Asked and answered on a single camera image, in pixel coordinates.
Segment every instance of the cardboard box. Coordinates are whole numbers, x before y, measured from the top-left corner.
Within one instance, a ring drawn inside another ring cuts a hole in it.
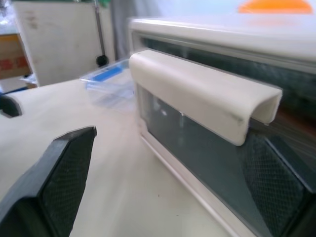
[[[23,46],[17,34],[0,36],[0,79],[30,74]]]

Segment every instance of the orange object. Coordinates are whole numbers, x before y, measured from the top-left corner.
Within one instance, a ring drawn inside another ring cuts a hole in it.
[[[250,0],[241,5],[239,13],[313,13],[304,0]]]
[[[19,35],[0,36],[0,80],[30,74]]]

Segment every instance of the plastic container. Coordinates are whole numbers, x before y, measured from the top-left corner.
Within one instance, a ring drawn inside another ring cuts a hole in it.
[[[134,83],[128,60],[100,68],[80,77],[85,83],[91,102],[122,112],[134,110]]]

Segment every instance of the table surface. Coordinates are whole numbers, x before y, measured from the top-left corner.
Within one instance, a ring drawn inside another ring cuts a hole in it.
[[[80,80],[12,94],[17,118],[0,117],[0,199],[43,154],[74,129],[97,127],[72,237],[228,237],[141,141],[134,112],[91,103]]]

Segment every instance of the oven door handle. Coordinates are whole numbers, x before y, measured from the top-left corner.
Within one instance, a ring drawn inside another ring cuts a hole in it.
[[[129,60],[135,82],[227,141],[245,142],[249,120],[274,120],[282,89],[189,60],[144,50]]]

